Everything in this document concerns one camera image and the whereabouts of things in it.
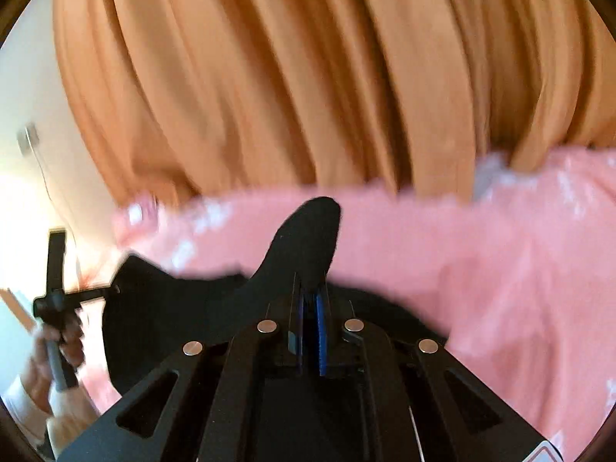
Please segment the person's left hand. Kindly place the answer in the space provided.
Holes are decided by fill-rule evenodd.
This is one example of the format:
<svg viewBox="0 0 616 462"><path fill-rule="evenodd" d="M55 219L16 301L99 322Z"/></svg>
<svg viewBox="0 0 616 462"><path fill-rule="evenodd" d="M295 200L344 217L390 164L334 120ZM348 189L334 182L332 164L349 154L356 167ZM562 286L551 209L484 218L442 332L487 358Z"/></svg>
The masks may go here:
<svg viewBox="0 0 616 462"><path fill-rule="evenodd" d="M48 341L60 343L60 351L74 368L80 368L85 361L82 345L82 321L77 315L69 315L63 331L42 323L32 334L32 350L20 374L25 392L33 403L46 414L51 414L49 403L53 382L46 344Z"/></svg>

